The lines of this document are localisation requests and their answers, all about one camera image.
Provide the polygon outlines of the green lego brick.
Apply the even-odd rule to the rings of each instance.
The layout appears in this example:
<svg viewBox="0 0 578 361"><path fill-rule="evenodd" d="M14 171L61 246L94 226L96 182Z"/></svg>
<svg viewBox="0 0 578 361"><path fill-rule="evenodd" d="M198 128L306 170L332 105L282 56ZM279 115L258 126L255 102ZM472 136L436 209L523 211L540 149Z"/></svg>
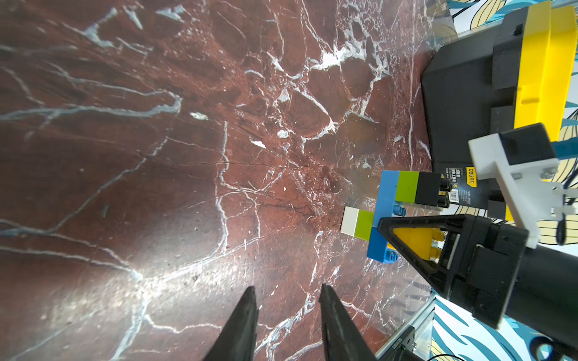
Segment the green lego brick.
<svg viewBox="0 0 578 361"><path fill-rule="evenodd" d="M355 224L354 236L357 239L362 239L366 242L370 241L370 236L373 229L374 213L370 211L359 210Z"/></svg>
<svg viewBox="0 0 578 361"><path fill-rule="evenodd" d="M400 171L397 181L395 201L401 203L415 203L418 188L418 171Z"/></svg>

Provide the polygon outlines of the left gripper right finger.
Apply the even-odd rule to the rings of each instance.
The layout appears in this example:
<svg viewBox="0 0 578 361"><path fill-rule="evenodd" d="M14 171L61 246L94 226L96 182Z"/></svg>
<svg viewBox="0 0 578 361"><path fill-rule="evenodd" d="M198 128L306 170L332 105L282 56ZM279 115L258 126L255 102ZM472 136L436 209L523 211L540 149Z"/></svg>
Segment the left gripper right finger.
<svg viewBox="0 0 578 361"><path fill-rule="evenodd" d="M376 361L374 353L330 285L322 284L319 302L325 359Z"/></svg>

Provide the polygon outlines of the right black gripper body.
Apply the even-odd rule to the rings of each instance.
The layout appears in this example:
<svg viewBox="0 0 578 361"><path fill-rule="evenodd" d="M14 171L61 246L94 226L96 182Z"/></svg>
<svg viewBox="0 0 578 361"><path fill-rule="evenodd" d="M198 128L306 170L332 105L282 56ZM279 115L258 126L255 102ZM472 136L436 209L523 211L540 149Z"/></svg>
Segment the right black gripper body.
<svg viewBox="0 0 578 361"><path fill-rule="evenodd" d="M471 215L448 216L456 237L444 296L489 326L508 316L577 347L577 258L543 246L527 248L527 230Z"/></svg>

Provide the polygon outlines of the yellow lego brick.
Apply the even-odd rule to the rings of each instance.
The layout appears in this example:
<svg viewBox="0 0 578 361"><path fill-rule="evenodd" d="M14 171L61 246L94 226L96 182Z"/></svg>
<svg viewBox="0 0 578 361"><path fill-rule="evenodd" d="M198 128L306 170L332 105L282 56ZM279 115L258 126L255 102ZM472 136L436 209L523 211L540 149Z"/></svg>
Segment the yellow lego brick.
<svg viewBox="0 0 578 361"><path fill-rule="evenodd" d="M422 260L440 259L446 235L440 229L396 228L394 234Z"/></svg>

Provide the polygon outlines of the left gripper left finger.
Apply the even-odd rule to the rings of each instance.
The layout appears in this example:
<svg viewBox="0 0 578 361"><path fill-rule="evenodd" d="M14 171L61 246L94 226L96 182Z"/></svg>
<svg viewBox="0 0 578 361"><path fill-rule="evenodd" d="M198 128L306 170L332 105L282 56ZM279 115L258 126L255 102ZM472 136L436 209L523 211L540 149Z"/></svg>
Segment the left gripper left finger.
<svg viewBox="0 0 578 361"><path fill-rule="evenodd" d="M258 307L255 288L248 287L204 360L253 360Z"/></svg>

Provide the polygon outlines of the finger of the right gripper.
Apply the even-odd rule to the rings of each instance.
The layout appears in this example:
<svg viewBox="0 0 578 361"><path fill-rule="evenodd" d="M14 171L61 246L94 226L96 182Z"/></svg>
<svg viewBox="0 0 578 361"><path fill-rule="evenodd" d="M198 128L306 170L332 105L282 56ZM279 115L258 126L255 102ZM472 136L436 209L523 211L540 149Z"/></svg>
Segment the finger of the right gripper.
<svg viewBox="0 0 578 361"><path fill-rule="evenodd" d="M468 215L381 218L377 230L439 295L450 297L467 246Z"/></svg>

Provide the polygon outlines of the white lego brick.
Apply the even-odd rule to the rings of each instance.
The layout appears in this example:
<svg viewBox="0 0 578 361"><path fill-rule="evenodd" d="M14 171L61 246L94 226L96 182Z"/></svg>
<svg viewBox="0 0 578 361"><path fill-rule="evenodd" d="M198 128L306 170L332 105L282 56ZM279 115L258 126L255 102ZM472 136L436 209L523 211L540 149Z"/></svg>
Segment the white lego brick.
<svg viewBox="0 0 578 361"><path fill-rule="evenodd" d="M346 206L343 213L340 232L348 236L355 236L355 230L358 223L358 215L359 209Z"/></svg>

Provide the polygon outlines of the small dark blue lego brick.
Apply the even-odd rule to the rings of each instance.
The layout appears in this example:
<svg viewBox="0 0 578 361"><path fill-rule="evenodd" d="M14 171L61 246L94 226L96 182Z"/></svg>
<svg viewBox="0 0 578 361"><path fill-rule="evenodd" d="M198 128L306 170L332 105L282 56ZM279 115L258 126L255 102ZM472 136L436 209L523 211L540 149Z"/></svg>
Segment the small dark blue lego brick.
<svg viewBox="0 0 578 361"><path fill-rule="evenodd" d="M372 228L367 257L379 263L392 264L399 260L399 253L394 248L389 248L388 241L377 228Z"/></svg>

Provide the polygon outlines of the long light blue lego brick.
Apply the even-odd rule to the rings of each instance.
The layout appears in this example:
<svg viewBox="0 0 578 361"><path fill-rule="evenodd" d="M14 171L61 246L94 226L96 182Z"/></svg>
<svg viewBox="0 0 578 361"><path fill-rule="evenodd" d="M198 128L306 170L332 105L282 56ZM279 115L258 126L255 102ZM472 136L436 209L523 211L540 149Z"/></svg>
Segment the long light blue lego brick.
<svg viewBox="0 0 578 361"><path fill-rule="evenodd" d="M395 200L397 185L399 182L399 171L383 171L379 185L379 195L376 202L376 209L373 218L373 227L379 226L382 218L405 217L406 209Z"/></svg>

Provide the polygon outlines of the black lego brick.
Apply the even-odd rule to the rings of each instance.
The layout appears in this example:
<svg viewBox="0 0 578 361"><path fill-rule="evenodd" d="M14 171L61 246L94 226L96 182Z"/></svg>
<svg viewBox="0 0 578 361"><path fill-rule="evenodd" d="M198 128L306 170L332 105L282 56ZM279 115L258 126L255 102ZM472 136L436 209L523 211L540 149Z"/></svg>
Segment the black lego brick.
<svg viewBox="0 0 578 361"><path fill-rule="evenodd" d="M449 194L453 184L440 173L420 172L415 193L415 204L438 208L450 206Z"/></svg>

